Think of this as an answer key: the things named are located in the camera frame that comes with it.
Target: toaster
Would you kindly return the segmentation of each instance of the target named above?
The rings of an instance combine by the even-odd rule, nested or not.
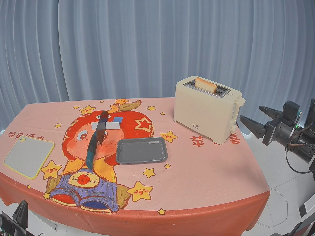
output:
[[[225,85],[217,85],[214,93],[195,86],[197,76],[176,84],[174,121],[223,144],[235,132],[239,107],[245,104],[242,93]]]

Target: blue sticker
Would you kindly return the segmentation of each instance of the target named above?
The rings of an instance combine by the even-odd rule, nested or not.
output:
[[[123,117],[114,117],[113,122],[119,122],[121,123],[123,121]]]

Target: white floor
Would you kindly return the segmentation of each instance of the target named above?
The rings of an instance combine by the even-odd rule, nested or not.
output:
[[[252,134],[244,135],[251,147],[270,186],[271,194],[266,208],[258,223],[242,236],[270,236],[273,233],[289,233],[294,226],[315,212],[311,210],[303,219],[298,208],[315,193],[315,181],[312,174],[297,174],[292,171],[285,159],[284,148],[276,142],[269,146],[262,144],[262,139],[256,139]],[[300,171],[307,171],[308,165],[291,152],[288,153],[291,165]],[[0,200],[0,212],[12,215],[18,204],[5,206]],[[51,229],[39,218],[29,212],[28,231],[34,235],[44,232],[45,236],[96,236],[63,224],[57,224],[57,231]]]

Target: bread slice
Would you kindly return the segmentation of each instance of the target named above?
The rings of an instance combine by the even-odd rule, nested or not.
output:
[[[217,89],[217,85],[209,82],[209,81],[205,81],[199,77],[197,77],[195,79],[195,86],[199,89],[211,92],[211,93],[215,93],[216,89]]]

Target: knife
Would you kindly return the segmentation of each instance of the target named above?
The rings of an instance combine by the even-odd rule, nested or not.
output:
[[[86,159],[85,159],[85,164],[90,170],[92,170],[93,168],[93,160],[96,154],[97,141],[99,141],[101,145],[103,143],[107,120],[108,120],[108,112],[103,111],[100,115],[100,120],[97,124],[96,131],[94,132],[94,134],[92,135],[90,139],[88,151],[87,151]]]
[[[97,127],[96,127],[97,140],[100,142],[101,145],[102,145],[103,139],[104,139],[107,120],[108,120],[108,112],[103,111],[100,114],[100,120],[99,120]]]

